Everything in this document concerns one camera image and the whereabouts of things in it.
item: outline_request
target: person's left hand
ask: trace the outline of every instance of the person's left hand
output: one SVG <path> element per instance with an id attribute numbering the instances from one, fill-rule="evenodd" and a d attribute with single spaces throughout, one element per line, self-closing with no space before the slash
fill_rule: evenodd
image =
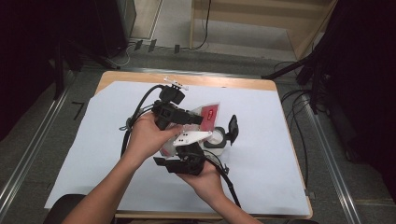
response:
<path id="1" fill-rule="evenodd" d="M 161 146 L 173 136 L 180 133 L 181 125 L 161 131 L 155 124 L 155 115 L 151 112 L 142 115 L 132 129 L 129 144 L 123 157 L 138 160 L 140 163 L 154 155 Z"/>

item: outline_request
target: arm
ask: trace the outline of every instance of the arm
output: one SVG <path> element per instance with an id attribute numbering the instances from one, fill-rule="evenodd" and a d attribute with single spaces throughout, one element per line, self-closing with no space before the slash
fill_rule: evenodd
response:
<path id="1" fill-rule="evenodd" d="M 192 186 L 197 195 L 229 223 L 261 223 L 225 196 L 219 172 L 209 162 L 205 162 L 199 175 L 178 176 Z"/>
<path id="2" fill-rule="evenodd" d="M 67 216 L 63 223 L 110 223 L 134 172 L 171 137 L 176 126 L 160 131 L 154 115 L 143 115 L 134 125 L 124 154 L 110 173 Z"/>

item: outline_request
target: white plastic piece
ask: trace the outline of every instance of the white plastic piece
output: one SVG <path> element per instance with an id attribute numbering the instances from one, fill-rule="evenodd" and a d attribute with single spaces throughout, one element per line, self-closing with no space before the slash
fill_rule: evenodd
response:
<path id="1" fill-rule="evenodd" d="M 222 133 L 215 129 L 215 130 L 213 130 L 212 136 L 210 136 L 210 138 L 207 139 L 207 141 L 210 144 L 217 145 L 217 144 L 220 144 L 223 139 L 224 139 L 224 136 L 222 135 Z"/>
<path id="2" fill-rule="evenodd" d="M 187 131 L 179 135 L 178 138 L 174 141 L 173 145 L 175 147 L 187 146 L 189 144 L 206 139 L 211 135 L 212 132 Z"/>
<path id="3" fill-rule="evenodd" d="M 185 91 L 187 91 L 187 90 L 189 89 L 189 87 L 186 87 L 186 86 L 181 85 L 181 84 L 178 83 L 176 80 L 170 80 L 168 77 L 165 77 L 163 80 L 164 80 L 165 82 L 171 83 L 172 85 L 175 85 L 175 86 L 177 86 L 177 87 L 179 87 L 179 88 L 181 88 L 181 89 L 183 89 L 183 90 L 185 90 Z"/>

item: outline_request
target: finger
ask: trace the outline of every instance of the finger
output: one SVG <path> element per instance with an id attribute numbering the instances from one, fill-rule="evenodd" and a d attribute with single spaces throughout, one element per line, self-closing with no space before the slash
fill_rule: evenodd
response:
<path id="1" fill-rule="evenodd" d="M 155 120 L 155 114 L 152 112 L 148 112 L 140 117 L 141 119 L 150 119 Z"/>
<path id="2" fill-rule="evenodd" d="M 176 125 L 170 129 L 164 130 L 163 131 L 163 137 L 167 139 L 172 138 L 175 135 L 180 134 L 181 130 L 183 129 L 183 126 L 181 125 Z"/>

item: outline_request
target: wire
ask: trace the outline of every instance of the wire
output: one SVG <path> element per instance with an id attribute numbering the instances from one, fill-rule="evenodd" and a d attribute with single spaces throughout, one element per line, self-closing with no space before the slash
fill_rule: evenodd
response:
<path id="1" fill-rule="evenodd" d="M 294 121 L 294 119 L 295 119 L 295 116 L 297 116 L 299 113 L 301 113 L 302 111 L 303 111 L 303 109 L 307 106 L 307 105 L 309 105 L 309 102 L 307 102 L 307 100 L 304 100 L 304 101 L 301 101 L 300 103 L 302 103 L 302 102 L 305 102 L 305 104 L 300 108 L 300 110 L 297 112 L 297 113 L 295 113 L 295 115 L 293 115 L 293 117 L 291 118 L 291 121 L 290 121 L 290 131 L 292 130 L 292 128 L 293 128 L 293 121 Z"/>
<path id="2" fill-rule="evenodd" d="M 290 61 L 290 62 L 281 62 L 281 63 L 277 63 L 276 65 L 274 65 L 274 73 L 276 72 L 276 68 L 277 68 L 279 65 L 281 65 L 282 63 L 295 63 L 295 62 Z M 298 74 L 297 74 L 297 72 L 296 72 L 295 69 L 293 70 L 293 72 L 294 72 L 294 74 L 295 74 L 296 76 L 298 76 Z"/>
<path id="3" fill-rule="evenodd" d="M 300 102 L 300 103 L 303 103 L 303 102 L 306 103 L 306 104 L 303 106 L 303 108 L 304 108 L 306 105 L 309 104 L 307 101 L 308 101 L 308 100 L 304 100 L 304 101 L 301 101 L 301 102 Z M 291 112 L 292 112 L 292 110 L 291 110 L 291 111 L 289 112 L 289 114 L 286 116 L 286 120 L 289 120 L 289 116 L 290 116 Z"/>
<path id="4" fill-rule="evenodd" d="M 225 171 L 219 165 L 217 165 L 215 162 L 210 160 L 208 157 L 202 156 L 202 155 L 199 155 L 199 154 L 195 154 L 195 153 L 190 153 L 190 152 L 184 153 L 183 152 L 183 153 L 178 153 L 178 155 L 180 157 L 193 156 L 193 157 L 201 158 L 201 159 L 204 159 L 204 160 L 208 161 L 210 164 L 214 165 L 216 167 L 216 170 L 220 173 L 220 175 L 223 177 L 224 181 L 227 183 L 228 189 L 230 190 L 231 195 L 233 195 L 233 201 L 235 202 L 235 204 L 238 207 L 241 207 L 241 204 L 240 204 L 240 202 L 238 200 L 238 197 L 236 196 L 235 190 L 233 189 L 233 182 L 231 182 L 230 178 L 227 176 Z"/>
<path id="5" fill-rule="evenodd" d="M 202 42 L 202 44 L 198 47 L 192 48 L 190 50 L 198 50 L 200 49 L 204 43 L 206 42 L 207 39 L 207 24 L 209 23 L 209 15 L 210 15 L 210 7 L 212 6 L 212 0 L 209 0 L 209 7 L 207 8 L 207 15 L 206 15 L 206 25 L 205 25 L 205 38 L 204 41 Z"/>
<path id="6" fill-rule="evenodd" d="M 298 96 L 294 99 L 294 101 L 293 101 L 292 108 L 291 108 L 291 110 L 292 110 L 292 112 L 293 112 L 293 117 L 292 117 L 291 121 L 294 120 L 294 122 L 296 123 L 296 127 L 297 127 L 297 130 L 298 130 L 298 133 L 300 134 L 301 142 L 302 142 L 302 144 L 303 144 L 303 149 L 304 149 L 304 160 L 305 160 L 305 180 L 304 180 L 304 183 L 305 183 L 305 187 L 308 188 L 308 156 L 307 156 L 307 152 L 306 152 L 306 145 L 305 145 L 305 140 L 304 140 L 304 137 L 303 137 L 303 133 L 302 133 L 302 131 L 301 131 L 301 128 L 300 128 L 300 125 L 299 125 L 297 119 L 295 118 L 295 115 L 296 115 L 296 114 L 295 114 L 295 111 L 294 111 L 295 103 L 296 103 L 297 100 L 298 100 L 300 97 L 302 97 L 304 94 L 306 94 L 306 92 L 303 92 L 303 93 L 301 93 L 300 95 L 298 95 Z"/>
<path id="7" fill-rule="evenodd" d="M 218 160 L 221 169 L 224 170 L 224 166 L 222 165 L 221 160 L 219 159 L 218 156 L 215 155 L 215 153 L 213 153 L 213 152 L 211 152 L 211 151 L 209 151 L 209 150 L 203 150 L 203 151 L 204 151 L 204 152 L 207 152 L 207 153 L 210 153 L 212 156 L 214 156 L 214 157 L 216 158 L 216 160 Z"/>
<path id="8" fill-rule="evenodd" d="M 126 63 L 114 63 L 114 62 L 111 61 L 109 58 L 106 58 L 106 59 L 107 59 L 109 62 L 111 62 L 111 63 L 113 63 L 114 65 L 116 65 L 116 66 L 124 66 L 124 65 L 128 64 L 129 61 L 131 61 L 131 57 L 129 56 L 128 49 L 129 49 L 130 47 L 132 47 L 132 46 L 134 46 L 134 44 L 128 46 L 128 48 L 125 50 L 125 54 L 126 54 L 126 56 L 128 57 L 128 60 L 126 61 Z"/>
<path id="9" fill-rule="evenodd" d="M 156 89 L 162 89 L 163 88 L 163 85 L 155 85 L 155 86 L 153 86 L 153 87 L 151 87 L 151 89 L 149 89 L 147 92 L 146 92 L 146 94 L 143 96 L 143 98 L 140 100 L 140 103 L 139 103 L 139 105 L 136 107 L 136 110 L 134 111 L 134 114 L 130 117 L 130 118 L 128 118 L 127 119 L 127 121 L 126 121 L 126 132 L 125 132 L 125 135 L 124 135 L 124 138 L 123 138 L 123 141 L 122 141 L 122 147 L 121 147 L 121 156 L 122 156 L 122 154 L 124 153 L 124 151 L 125 151 L 125 149 L 126 149 L 126 146 L 128 145 L 128 141 L 129 141 L 129 137 L 130 137 L 130 134 L 131 134 L 131 131 L 132 131 L 132 127 L 134 126 L 134 123 L 137 121 L 137 119 L 141 116 L 141 115 L 143 115 L 144 113 L 140 113 L 139 115 L 138 115 L 138 113 L 139 113 L 139 110 L 140 110 L 140 107 L 142 106 L 142 104 L 143 103 L 145 103 L 145 101 L 146 101 L 146 99 L 149 97 L 149 95 L 154 91 L 154 90 L 156 90 Z"/>
<path id="10" fill-rule="evenodd" d="M 201 7 L 201 17 L 204 16 L 204 9 Z M 204 26 L 204 20 L 201 20 L 202 29 L 206 32 L 206 28 Z"/>
<path id="11" fill-rule="evenodd" d="M 283 102 L 288 99 L 289 97 L 291 97 L 293 94 L 297 93 L 297 92 L 311 92 L 311 90 L 296 90 L 296 91 L 289 91 L 287 93 L 285 93 L 285 95 L 282 96 L 282 98 L 280 99 L 280 103 L 283 104 Z"/>
<path id="12" fill-rule="evenodd" d="M 146 109 L 144 109 L 141 113 L 139 113 L 136 117 L 136 120 L 138 120 L 142 115 L 146 114 L 153 106 L 147 106 Z"/>

